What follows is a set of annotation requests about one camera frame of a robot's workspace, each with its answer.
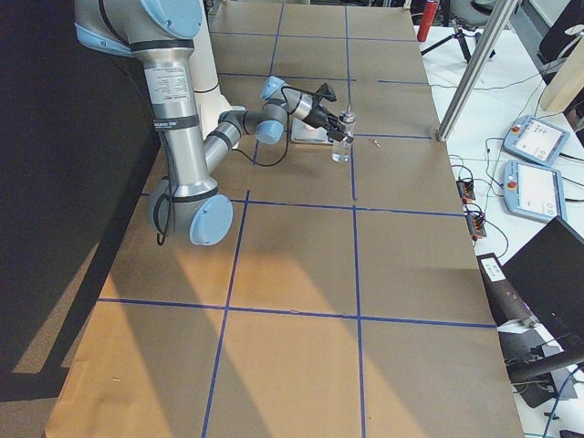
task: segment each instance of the clear bottle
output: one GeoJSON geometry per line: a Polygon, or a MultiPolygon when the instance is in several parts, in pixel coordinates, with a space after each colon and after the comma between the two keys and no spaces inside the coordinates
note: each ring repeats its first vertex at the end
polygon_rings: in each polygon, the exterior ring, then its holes
{"type": "MultiPolygon", "coordinates": [[[[355,120],[357,119],[357,114],[355,114],[350,106],[346,111],[342,111],[339,114],[339,124],[345,128],[345,132],[350,137],[355,134],[355,120]]],[[[333,141],[332,142],[332,159],[335,162],[347,162],[350,156],[350,147],[353,144],[353,139],[350,141],[333,141]]]]}

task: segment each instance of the label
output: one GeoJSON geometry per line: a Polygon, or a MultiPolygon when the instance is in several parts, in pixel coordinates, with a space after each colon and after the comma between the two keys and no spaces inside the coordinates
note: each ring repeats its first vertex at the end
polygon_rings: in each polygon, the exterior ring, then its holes
{"type": "Polygon", "coordinates": [[[499,264],[494,260],[494,258],[483,258],[481,260],[483,267],[485,268],[486,274],[489,276],[492,282],[505,280],[505,274],[499,267],[499,264]]]}
{"type": "Polygon", "coordinates": [[[152,104],[191,100],[185,67],[146,68],[144,74],[152,104]]]}

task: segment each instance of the blue joint cap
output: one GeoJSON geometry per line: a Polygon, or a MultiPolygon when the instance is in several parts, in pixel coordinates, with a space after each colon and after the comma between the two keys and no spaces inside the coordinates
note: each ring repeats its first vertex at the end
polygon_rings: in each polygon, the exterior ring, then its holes
{"type": "Polygon", "coordinates": [[[198,0],[140,0],[150,18],[173,37],[191,39],[199,33],[203,12],[198,0]]]}
{"type": "Polygon", "coordinates": [[[120,42],[92,32],[77,23],[75,24],[75,28],[77,31],[77,40],[82,46],[118,57],[133,57],[130,48],[120,42]]]}
{"type": "Polygon", "coordinates": [[[266,83],[262,88],[262,93],[260,94],[260,97],[263,100],[268,100],[276,91],[278,91],[284,85],[286,85],[286,82],[284,80],[277,78],[276,76],[270,76],[268,79],[266,79],[266,83]]]}
{"type": "Polygon", "coordinates": [[[220,242],[234,220],[234,207],[222,194],[211,196],[194,214],[189,239],[194,245],[215,245],[220,242]]]}
{"type": "Polygon", "coordinates": [[[284,132],[284,125],[277,120],[265,120],[255,127],[257,140],[264,144],[276,144],[284,132]]]}

